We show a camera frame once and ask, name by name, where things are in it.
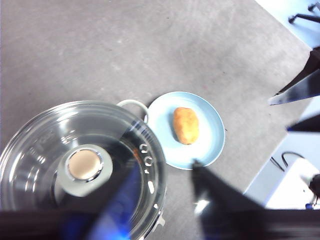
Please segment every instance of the lid knob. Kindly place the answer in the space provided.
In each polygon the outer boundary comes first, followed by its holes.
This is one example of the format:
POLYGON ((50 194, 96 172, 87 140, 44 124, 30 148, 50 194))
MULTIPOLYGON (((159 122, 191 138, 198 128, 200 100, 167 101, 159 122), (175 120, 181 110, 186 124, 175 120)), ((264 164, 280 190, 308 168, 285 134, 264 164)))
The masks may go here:
POLYGON ((70 157, 68 170, 74 178, 88 180, 101 170, 101 159, 96 152, 83 149, 70 157))

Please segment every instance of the stainless steel pot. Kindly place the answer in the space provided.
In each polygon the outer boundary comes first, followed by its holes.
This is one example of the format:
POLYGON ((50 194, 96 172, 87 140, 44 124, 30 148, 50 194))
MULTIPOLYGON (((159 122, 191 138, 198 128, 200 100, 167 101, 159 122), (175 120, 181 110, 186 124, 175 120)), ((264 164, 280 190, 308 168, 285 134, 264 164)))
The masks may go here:
MULTIPOLYGON (((119 105, 132 103, 148 116, 135 100, 119 105)), ((147 124, 120 106, 70 102, 26 123, 0 157, 1 210, 96 213, 106 205, 126 239, 144 239, 162 214, 166 161, 147 124)))

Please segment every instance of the pot handle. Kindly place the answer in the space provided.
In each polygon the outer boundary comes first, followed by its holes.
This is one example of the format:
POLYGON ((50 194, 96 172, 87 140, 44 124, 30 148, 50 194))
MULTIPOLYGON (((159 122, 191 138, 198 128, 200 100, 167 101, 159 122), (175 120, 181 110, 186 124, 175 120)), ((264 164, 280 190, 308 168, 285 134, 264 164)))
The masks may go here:
POLYGON ((149 120, 149 110, 147 108, 146 105, 144 105, 142 102, 139 102, 137 100, 134 100, 134 99, 126 99, 126 100, 123 100, 121 102, 119 102, 117 104, 117 106, 119 107, 122 107, 124 105, 127 105, 127 104, 134 104, 134 105, 137 105, 139 106, 140 108, 143 109, 143 111, 145 112, 145 115, 146 115, 146 118, 144 118, 144 122, 147 124, 148 123, 148 120, 149 120))

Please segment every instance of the gray concrete floor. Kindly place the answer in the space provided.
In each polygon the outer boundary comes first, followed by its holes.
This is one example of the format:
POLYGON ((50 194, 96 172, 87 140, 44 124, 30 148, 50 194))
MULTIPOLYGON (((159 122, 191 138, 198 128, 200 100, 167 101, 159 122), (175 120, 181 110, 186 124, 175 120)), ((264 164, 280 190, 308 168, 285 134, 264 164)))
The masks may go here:
MULTIPOLYGON (((254 0, 1 3, 1 149, 58 104, 148 105, 187 91, 213 104, 227 129, 209 168, 243 191, 307 104, 268 106, 310 49, 254 0)), ((168 166, 167 223, 149 239, 199 238, 193 207, 190 172, 168 166)))

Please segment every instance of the white surface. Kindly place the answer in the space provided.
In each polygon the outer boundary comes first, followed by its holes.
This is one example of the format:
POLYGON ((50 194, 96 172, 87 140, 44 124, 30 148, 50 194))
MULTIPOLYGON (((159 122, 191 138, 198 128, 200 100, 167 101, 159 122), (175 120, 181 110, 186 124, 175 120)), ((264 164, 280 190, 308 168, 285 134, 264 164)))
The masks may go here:
POLYGON ((306 209, 314 194, 309 189, 310 181, 319 170, 307 159, 298 158, 285 171, 285 175, 266 204, 268 209, 306 209))
MULTIPOLYGON (((320 96, 315 97, 303 112, 300 120, 314 116, 320 112, 320 96)), ((290 132, 271 156, 283 166, 281 154, 283 152, 296 152, 320 169, 320 133, 290 132)), ((288 154, 285 156, 287 163, 291 166, 297 159, 296 156, 288 154)), ((262 206, 266 206, 275 189, 286 174, 277 168, 269 159, 254 177, 253 181, 245 191, 247 197, 252 198, 262 206)))
POLYGON ((225 127, 214 109, 203 98, 188 92, 170 92, 158 97, 149 107, 148 125, 162 146, 167 164, 189 170, 194 160, 207 166, 215 161, 225 144, 225 127), (178 107, 190 108, 199 119, 199 137, 184 145, 177 139, 173 115, 178 107))

